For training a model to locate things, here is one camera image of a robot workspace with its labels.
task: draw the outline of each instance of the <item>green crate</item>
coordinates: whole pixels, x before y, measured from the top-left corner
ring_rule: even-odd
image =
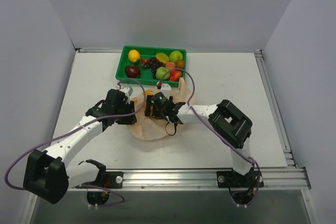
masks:
[[[169,56],[172,51],[180,51],[183,55],[184,60],[184,68],[186,66],[187,60],[187,51],[184,49],[174,49],[174,48],[158,48],[158,47],[138,47],[138,46],[124,46],[122,49],[118,69],[116,75],[117,80],[122,80],[127,78],[125,74],[125,67],[131,65],[131,61],[128,59],[128,53],[132,49],[137,50],[140,53],[141,58],[143,59],[150,59],[155,57],[158,52],[163,52]],[[144,69],[140,67],[140,78],[134,78],[135,80],[139,81],[143,85],[152,85],[155,86],[158,80],[153,79],[151,69]],[[178,87],[178,81],[163,81],[164,83],[168,83],[171,87]]]

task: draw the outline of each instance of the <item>green basket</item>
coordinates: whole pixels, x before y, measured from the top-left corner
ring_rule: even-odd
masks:
[[[187,60],[187,51],[185,49],[124,46],[124,48],[122,49],[117,73],[115,74],[117,80],[122,80],[124,78],[127,78],[127,75],[125,73],[125,67],[128,66],[128,65],[132,65],[132,62],[128,59],[128,53],[132,49],[137,50],[140,53],[140,56],[141,56],[142,59],[150,59],[152,57],[155,57],[155,55],[158,52],[163,52],[163,53],[165,53],[166,55],[169,56],[172,51],[180,51],[183,55],[183,60],[184,60],[184,63],[185,63],[184,64],[184,69],[185,69],[186,62],[187,62],[186,61]],[[134,79],[139,81],[143,85],[155,86],[156,83],[159,81],[159,80],[153,79],[151,69],[144,69],[144,68],[140,67],[140,72],[141,72],[140,78],[134,78]],[[177,88],[179,86],[178,81],[163,81],[163,82],[168,83],[171,87]]]

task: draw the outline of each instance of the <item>green apple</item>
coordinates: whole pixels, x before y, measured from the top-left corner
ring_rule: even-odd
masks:
[[[167,71],[168,71],[168,68],[159,67],[156,70],[155,77],[160,80]],[[166,74],[163,80],[167,80],[167,79],[169,79],[169,77],[170,77],[170,73]]]
[[[169,55],[169,61],[175,63],[177,60],[183,60],[183,55],[180,51],[172,51]]]

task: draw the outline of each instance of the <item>beige bag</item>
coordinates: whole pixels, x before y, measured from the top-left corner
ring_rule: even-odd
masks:
[[[180,78],[178,90],[172,90],[171,96],[173,97],[173,102],[187,102],[188,98],[191,95],[191,90],[189,87],[185,84],[184,78]],[[158,93],[160,90],[156,87],[152,87],[150,89],[146,90],[146,95],[154,95]],[[135,110],[139,109],[142,102],[143,102],[143,94],[139,94],[136,98],[133,98],[134,100],[134,108]],[[195,96],[191,99],[190,104],[194,104],[195,102]],[[155,119],[148,116],[145,116],[145,106],[142,108],[140,112],[136,114],[137,123],[134,125],[128,125],[129,131],[132,133],[133,136],[135,136],[138,139],[149,141],[149,140],[155,140],[160,139],[165,136],[168,136],[167,132],[170,134],[173,134],[174,124],[170,123],[167,125],[166,120],[162,119]],[[182,125],[177,126],[176,134],[179,133],[179,131],[183,128]]]

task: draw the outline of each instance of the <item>lemon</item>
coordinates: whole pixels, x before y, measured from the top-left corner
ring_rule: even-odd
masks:
[[[169,61],[169,57],[168,57],[168,55],[166,55],[166,54],[164,54],[164,53],[162,53],[162,52],[158,52],[158,53],[155,55],[155,57],[156,57],[160,62],[162,62],[162,63],[164,63],[164,64],[167,64],[168,61]]]
[[[138,51],[133,49],[128,53],[128,58],[132,63],[136,63],[140,61],[140,54]]]

